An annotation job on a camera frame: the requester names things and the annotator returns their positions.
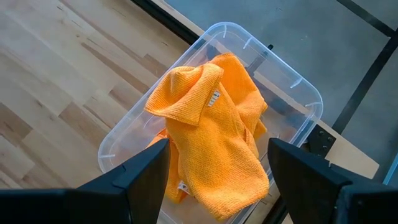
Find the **wooden floor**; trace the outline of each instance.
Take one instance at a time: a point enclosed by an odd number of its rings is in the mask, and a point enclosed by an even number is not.
[[[0,1],[0,188],[78,187],[102,139],[188,48],[122,0]]]

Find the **black metal frame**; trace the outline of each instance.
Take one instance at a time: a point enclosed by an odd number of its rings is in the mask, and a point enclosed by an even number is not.
[[[162,23],[168,29],[170,29],[174,34],[183,39],[186,43],[192,45],[199,36],[182,24],[180,21],[176,20],[168,12],[163,10],[161,7],[156,5],[156,3],[151,0],[131,0],[136,3],[139,7],[145,10],[154,19]],[[375,16],[370,14],[368,11],[363,9],[361,6],[357,5],[352,0],[337,0],[344,7],[349,9],[351,12],[356,14],[362,20],[366,21],[370,26],[374,27],[385,36],[391,39],[384,46],[381,53],[377,56],[373,64],[370,66],[368,72],[365,74],[361,83],[357,86],[351,98],[345,105],[343,111],[340,113],[338,119],[333,124],[332,128],[341,134],[350,119],[353,117],[355,111],[358,109],[366,93],[374,83],[377,76],[380,74],[381,70],[386,65],[387,61],[390,59],[391,55],[398,48],[398,29],[393,30],[388,25],[377,19]],[[259,60],[255,65],[251,65],[248,68],[250,70],[255,70],[254,67],[258,67],[262,62]],[[325,157],[332,147],[335,138],[329,134],[327,131],[323,130],[319,125],[316,125],[314,130],[310,133],[308,137],[308,144],[310,145],[310,151],[319,156]],[[269,212],[267,218],[263,223],[282,223],[286,217],[287,210],[281,197],[276,201],[272,210]]]

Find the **transparent storage tub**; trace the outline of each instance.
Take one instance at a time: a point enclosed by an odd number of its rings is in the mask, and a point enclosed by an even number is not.
[[[319,120],[323,103],[318,90],[278,56],[239,25],[220,22],[211,26],[171,68],[199,66],[215,55],[234,53],[246,67],[269,105],[261,119],[268,133],[257,141],[261,163],[270,183],[273,176],[267,162],[267,142],[277,137],[300,146]],[[144,105],[158,82],[135,104],[105,137],[98,151],[101,170],[107,172],[144,150],[164,128],[163,118],[145,112]],[[251,205],[224,223],[242,223]],[[164,198],[158,223],[217,223],[194,198],[180,204]]]

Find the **orange microfiber towel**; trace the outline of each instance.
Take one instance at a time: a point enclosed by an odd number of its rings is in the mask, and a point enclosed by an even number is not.
[[[167,131],[158,138],[170,138],[174,150],[166,195],[181,200],[184,194],[177,188],[182,180],[217,220],[265,197],[269,181],[254,137],[266,131],[259,121],[266,108],[233,54],[169,71],[145,107],[165,118]]]

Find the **towel fold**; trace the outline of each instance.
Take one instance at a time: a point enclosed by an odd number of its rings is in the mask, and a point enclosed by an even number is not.
[[[224,220],[268,193],[255,139],[266,132],[259,90],[233,54],[199,67],[177,67],[163,77],[145,110],[165,118],[160,138],[170,138],[166,196],[190,194]]]

